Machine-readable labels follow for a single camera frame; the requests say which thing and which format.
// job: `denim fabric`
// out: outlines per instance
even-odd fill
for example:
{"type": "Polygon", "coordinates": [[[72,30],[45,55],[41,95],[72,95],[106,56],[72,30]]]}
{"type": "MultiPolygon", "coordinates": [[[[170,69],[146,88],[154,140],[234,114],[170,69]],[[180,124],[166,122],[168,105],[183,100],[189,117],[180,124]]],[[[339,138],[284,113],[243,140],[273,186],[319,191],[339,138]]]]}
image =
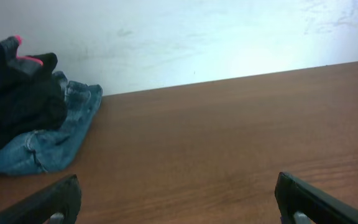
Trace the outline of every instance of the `denim fabric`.
{"type": "Polygon", "coordinates": [[[83,142],[100,106],[102,88],[68,82],[67,118],[58,130],[36,130],[15,137],[0,150],[0,174],[27,175],[66,168],[83,142]]]}

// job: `brown wooden surface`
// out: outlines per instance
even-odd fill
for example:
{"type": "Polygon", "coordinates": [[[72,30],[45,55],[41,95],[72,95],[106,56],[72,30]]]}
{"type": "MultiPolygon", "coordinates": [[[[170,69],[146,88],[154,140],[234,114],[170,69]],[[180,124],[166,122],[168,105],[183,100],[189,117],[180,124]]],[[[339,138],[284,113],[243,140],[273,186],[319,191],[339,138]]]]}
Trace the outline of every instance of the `brown wooden surface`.
{"type": "Polygon", "coordinates": [[[67,170],[0,177],[0,210],[75,173],[77,223],[279,223],[281,170],[358,208],[358,62],[107,96],[67,170]]]}

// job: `pink trim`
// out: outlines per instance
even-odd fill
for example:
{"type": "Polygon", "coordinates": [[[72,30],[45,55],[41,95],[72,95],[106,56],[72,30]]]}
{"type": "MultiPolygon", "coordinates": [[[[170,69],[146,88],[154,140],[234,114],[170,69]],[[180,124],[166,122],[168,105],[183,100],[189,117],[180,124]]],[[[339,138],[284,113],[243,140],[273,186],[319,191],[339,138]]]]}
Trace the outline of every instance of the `pink trim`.
{"type": "Polygon", "coordinates": [[[22,45],[22,37],[19,35],[15,35],[17,41],[19,41],[19,46],[22,45]]]}
{"type": "Polygon", "coordinates": [[[44,63],[43,63],[41,60],[36,59],[36,58],[29,57],[29,56],[21,56],[21,57],[16,56],[16,58],[17,58],[17,59],[27,59],[27,60],[31,60],[31,61],[33,61],[33,62],[37,62],[37,63],[41,64],[41,66],[44,65],[44,63]]]}

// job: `black garment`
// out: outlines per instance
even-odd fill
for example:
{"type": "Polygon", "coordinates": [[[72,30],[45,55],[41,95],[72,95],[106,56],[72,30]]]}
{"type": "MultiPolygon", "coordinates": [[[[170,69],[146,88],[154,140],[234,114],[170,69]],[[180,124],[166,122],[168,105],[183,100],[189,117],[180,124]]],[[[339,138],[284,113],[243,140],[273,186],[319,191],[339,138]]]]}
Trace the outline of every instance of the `black garment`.
{"type": "Polygon", "coordinates": [[[21,133],[57,129],[67,116],[64,93],[52,77],[55,54],[16,58],[19,42],[10,37],[0,42],[0,149],[21,133]]]}

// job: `pile of clothes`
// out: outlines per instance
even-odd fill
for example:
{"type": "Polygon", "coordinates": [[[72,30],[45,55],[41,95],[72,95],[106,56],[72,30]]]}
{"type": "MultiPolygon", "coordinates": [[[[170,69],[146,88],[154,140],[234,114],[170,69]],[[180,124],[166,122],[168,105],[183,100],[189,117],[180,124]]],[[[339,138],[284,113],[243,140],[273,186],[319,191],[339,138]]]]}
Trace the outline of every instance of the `pile of clothes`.
{"type": "Polygon", "coordinates": [[[0,174],[59,171],[80,148],[102,88],[53,72],[53,53],[18,57],[21,43],[18,35],[0,42],[0,174]]]}

